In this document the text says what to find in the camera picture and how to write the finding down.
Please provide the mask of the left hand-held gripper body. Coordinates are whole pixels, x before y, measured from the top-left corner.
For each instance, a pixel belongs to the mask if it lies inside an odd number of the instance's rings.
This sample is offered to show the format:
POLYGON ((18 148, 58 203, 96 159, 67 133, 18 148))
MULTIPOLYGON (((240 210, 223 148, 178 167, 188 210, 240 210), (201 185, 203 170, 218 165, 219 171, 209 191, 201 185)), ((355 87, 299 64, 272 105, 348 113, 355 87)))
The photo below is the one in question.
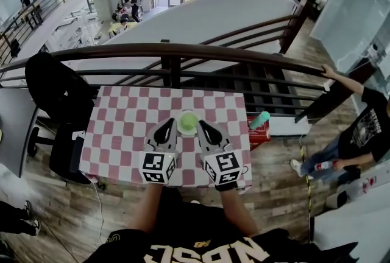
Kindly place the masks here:
POLYGON ((168 184, 177 167, 177 140, 156 144, 146 140, 139 153, 139 171, 145 183, 168 184))

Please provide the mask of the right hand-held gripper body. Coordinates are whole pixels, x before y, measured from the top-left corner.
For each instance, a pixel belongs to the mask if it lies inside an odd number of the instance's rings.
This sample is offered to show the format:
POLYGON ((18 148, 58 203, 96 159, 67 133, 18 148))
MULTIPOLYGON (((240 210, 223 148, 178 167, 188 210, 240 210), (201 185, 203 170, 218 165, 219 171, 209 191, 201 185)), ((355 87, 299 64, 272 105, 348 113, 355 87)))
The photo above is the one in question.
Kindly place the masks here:
POLYGON ((243 156, 240 150, 225 150, 203 156, 203 169, 219 192, 237 188, 243 173, 243 156))

